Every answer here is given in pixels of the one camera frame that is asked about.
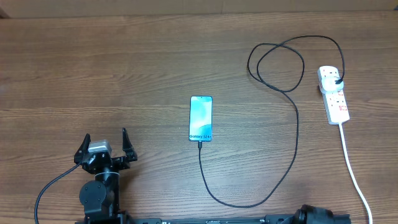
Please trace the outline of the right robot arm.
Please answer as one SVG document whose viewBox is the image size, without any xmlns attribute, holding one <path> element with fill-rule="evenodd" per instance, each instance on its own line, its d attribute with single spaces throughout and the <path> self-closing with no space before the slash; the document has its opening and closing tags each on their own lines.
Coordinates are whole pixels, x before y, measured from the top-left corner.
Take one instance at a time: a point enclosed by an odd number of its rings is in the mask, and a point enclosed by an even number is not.
<svg viewBox="0 0 398 224">
<path fill-rule="evenodd" d="M 324 208 L 303 205 L 295 212 L 294 224 L 334 224 L 333 212 Z"/>
</svg>

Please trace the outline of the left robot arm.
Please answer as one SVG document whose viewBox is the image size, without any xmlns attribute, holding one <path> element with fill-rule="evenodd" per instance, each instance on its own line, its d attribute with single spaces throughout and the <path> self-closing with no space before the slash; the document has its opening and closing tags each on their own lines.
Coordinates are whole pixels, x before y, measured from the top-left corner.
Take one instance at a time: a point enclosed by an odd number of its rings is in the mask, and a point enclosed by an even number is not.
<svg viewBox="0 0 398 224">
<path fill-rule="evenodd" d="M 112 157 L 107 140 L 92 142 L 87 134 L 74 155 L 74 163 L 81 166 L 94 180 L 80 190 L 79 199 L 84 206 L 84 223 L 133 223 L 127 211 L 120 209 L 120 171 L 129 169 L 137 161 L 126 129 L 122 129 L 124 156 Z"/>
</svg>

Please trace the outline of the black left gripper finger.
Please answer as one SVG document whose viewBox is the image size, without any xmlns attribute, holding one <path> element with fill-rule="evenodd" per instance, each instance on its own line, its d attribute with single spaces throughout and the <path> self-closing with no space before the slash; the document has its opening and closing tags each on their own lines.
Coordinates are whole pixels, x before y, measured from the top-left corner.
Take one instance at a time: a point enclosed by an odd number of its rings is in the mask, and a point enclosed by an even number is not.
<svg viewBox="0 0 398 224">
<path fill-rule="evenodd" d="M 134 147 L 132 146 L 129 140 L 126 128 L 122 128 L 122 132 L 123 132 L 123 151 L 126 154 L 127 160 L 129 162 L 137 161 L 137 153 L 134 150 Z"/>
<path fill-rule="evenodd" d="M 85 154 L 88 152 L 90 142 L 91 142 L 91 137 L 87 133 L 85 135 L 85 138 L 84 138 L 82 144 L 80 145 L 80 147 L 78 148 L 77 152 L 74 155 L 74 163 L 75 164 L 80 164 L 83 161 Z"/>
</svg>

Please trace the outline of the blue Galaxy smartphone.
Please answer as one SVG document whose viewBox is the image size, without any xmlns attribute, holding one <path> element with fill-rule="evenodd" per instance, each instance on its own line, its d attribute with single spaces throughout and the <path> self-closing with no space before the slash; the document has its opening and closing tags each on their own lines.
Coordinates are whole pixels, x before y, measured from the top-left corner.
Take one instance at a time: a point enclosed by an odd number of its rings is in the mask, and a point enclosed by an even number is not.
<svg viewBox="0 0 398 224">
<path fill-rule="evenodd" d="M 210 142 L 213 134 L 213 98 L 192 96 L 190 98 L 189 134 L 190 141 Z"/>
</svg>

